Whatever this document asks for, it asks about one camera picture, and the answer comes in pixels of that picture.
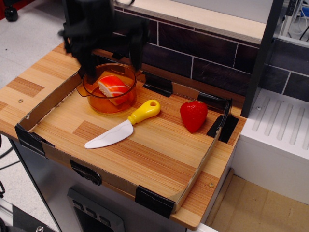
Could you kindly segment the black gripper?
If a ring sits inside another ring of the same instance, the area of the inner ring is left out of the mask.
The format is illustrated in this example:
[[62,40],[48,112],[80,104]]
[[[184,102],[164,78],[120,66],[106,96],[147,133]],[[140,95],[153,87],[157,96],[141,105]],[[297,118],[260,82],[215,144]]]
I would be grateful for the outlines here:
[[77,26],[73,51],[90,77],[96,76],[92,51],[116,45],[127,45],[134,70],[142,65],[143,48],[149,39],[149,21],[133,15],[115,14],[111,19],[86,18]]

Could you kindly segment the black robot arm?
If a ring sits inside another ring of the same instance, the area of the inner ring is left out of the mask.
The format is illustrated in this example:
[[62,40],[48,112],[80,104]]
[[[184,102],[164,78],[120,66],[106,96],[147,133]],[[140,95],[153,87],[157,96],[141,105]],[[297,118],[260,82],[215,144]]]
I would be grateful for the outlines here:
[[65,23],[59,36],[66,52],[78,60],[90,76],[95,76],[92,52],[117,45],[127,45],[135,71],[142,65],[142,54],[148,42],[149,21],[115,11],[115,0],[65,0]]

